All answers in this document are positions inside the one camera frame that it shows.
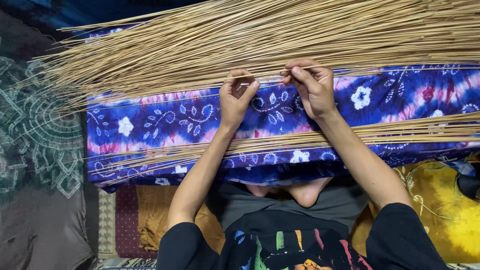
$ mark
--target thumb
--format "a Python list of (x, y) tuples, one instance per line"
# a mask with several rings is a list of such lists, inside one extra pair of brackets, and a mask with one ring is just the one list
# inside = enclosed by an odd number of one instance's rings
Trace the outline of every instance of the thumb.
[(305, 84), (308, 88), (309, 92), (314, 90), (318, 87), (318, 82), (312, 77), (310, 72), (300, 68), (300, 67), (293, 67), (292, 68), (292, 75), (297, 79), (299, 82)]
[(240, 99), (242, 102), (248, 103), (250, 100), (255, 96), (257, 93), (258, 87), (260, 87), (260, 83), (258, 81), (254, 81), (251, 83), (247, 89), (245, 89), (245, 92), (243, 95), (241, 95)]

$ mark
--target fingernail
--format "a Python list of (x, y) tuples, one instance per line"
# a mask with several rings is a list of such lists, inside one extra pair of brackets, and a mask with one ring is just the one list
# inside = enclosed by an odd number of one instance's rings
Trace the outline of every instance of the fingernail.
[(298, 75), (298, 74), (300, 74), (300, 71), (301, 71), (301, 68), (299, 68), (299, 67), (293, 67), (292, 68), (292, 73), (294, 73), (294, 74)]

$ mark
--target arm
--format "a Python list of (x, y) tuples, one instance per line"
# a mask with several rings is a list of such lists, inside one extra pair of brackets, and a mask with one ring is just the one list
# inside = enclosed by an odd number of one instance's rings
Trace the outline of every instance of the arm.
[(233, 70), (220, 88), (220, 126), (175, 192), (168, 211), (168, 229), (182, 222), (193, 223), (204, 203), (230, 139), (243, 121), (248, 104), (260, 85), (253, 76), (230, 78), (249, 74), (246, 70)]
[(285, 66), (292, 69), (281, 75), (284, 84), (293, 84), (298, 90), (305, 111), (314, 119), (335, 148), (353, 178), (381, 209), (390, 203), (411, 206), (408, 193), (394, 171), (353, 132), (335, 107), (333, 99), (333, 72), (319, 66), (314, 60), (298, 60)]

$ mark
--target blue tie-dye fabric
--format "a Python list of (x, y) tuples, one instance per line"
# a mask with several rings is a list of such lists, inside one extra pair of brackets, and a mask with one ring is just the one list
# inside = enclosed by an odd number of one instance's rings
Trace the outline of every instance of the blue tie-dye fabric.
[[(480, 108), (478, 65), (390, 67), (378, 75), (335, 78), (334, 83), (336, 106), (350, 126), (459, 114)], [(197, 91), (196, 94), (217, 93), (218, 88)], [(188, 97), (188, 93), (174, 95), (174, 99), (184, 97)], [(178, 185), (181, 182), (192, 163), (169, 168), (162, 168), (166, 166), (162, 163), (132, 168), (124, 166), (103, 173), (97, 171), (109, 163), (138, 157), (105, 156), (108, 153), (211, 140), (220, 121), (218, 96), (155, 103), (159, 99), (162, 97), (91, 107), (87, 112), (89, 181), (109, 192), (118, 188), (120, 184), (116, 182), (119, 180), (141, 172), (144, 174), (140, 177), (121, 184)], [(318, 129), (303, 110), (293, 87), (273, 86), (258, 91), (236, 138)], [(480, 145), (465, 142), (383, 144), (371, 146), (371, 149), (395, 167), (440, 156), (462, 158), (478, 151)], [(332, 148), (268, 152), (225, 157), (218, 178), (251, 184), (286, 185), (348, 172)]]

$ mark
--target black t-shirt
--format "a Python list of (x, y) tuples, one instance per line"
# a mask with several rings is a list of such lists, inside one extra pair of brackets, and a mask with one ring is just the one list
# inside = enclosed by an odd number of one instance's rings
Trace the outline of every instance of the black t-shirt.
[(262, 210), (230, 225), (218, 254), (195, 224), (184, 222), (160, 241), (156, 269), (448, 269), (415, 211), (404, 204), (380, 211), (367, 239), (366, 258), (345, 240), (347, 234), (347, 227), (336, 221)]

